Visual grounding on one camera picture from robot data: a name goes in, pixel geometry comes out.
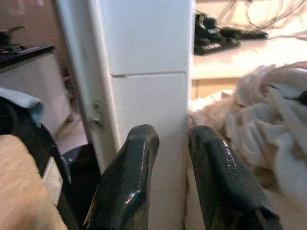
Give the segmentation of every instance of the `white cloth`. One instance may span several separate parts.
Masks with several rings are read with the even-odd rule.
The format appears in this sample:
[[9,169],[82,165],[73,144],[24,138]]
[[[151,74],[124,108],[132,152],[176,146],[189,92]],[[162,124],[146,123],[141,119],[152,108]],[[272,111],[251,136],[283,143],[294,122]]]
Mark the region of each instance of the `white cloth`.
[[[305,90],[307,62],[262,66],[238,82],[232,98],[194,112],[192,119],[229,138],[254,171],[272,172],[266,181],[260,178],[262,184],[273,175],[281,192],[307,210],[307,106],[297,101]],[[208,119],[212,111],[214,120]]]

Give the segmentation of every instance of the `floor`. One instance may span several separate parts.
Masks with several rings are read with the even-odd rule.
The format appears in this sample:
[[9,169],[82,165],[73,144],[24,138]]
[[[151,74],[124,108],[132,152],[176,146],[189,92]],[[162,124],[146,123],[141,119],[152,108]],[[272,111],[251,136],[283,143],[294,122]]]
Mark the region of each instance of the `floor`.
[[64,125],[56,134],[56,141],[61,154],[88,143],[80,115],[74,115],[73,121]]

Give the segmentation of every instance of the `beige fabric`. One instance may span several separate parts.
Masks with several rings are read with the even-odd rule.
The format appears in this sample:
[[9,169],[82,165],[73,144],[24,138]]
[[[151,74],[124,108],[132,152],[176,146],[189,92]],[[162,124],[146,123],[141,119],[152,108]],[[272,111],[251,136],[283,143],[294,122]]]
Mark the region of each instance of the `beige fabric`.
[[226,113],[233,107],[233,90],[222,90],[205,98],[189,101],[193,125],[207,125],[223,133]]
[[15,136],[0,136],[0,169],[0,229],[67,229],[33,157]]

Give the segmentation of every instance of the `white countertop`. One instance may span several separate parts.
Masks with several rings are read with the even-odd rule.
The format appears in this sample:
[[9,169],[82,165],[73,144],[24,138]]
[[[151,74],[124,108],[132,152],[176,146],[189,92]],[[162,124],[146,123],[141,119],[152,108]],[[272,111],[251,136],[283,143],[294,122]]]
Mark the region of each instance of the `white countertop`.
[[242,41],[241,46],[194,56],[191,78],[240,78],[260,65],[307,61],[307,42],[295,38]]

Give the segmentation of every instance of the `door hinge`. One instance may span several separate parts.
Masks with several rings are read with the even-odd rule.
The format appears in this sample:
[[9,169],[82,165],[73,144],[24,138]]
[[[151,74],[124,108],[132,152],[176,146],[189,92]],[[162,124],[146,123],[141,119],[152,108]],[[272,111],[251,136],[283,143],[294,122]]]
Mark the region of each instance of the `door hinge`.
[[99,132],[105,132],[105,119],[103,115],[102,102],[96,100],[92,103],[93,114],[91,119],[91,126]]

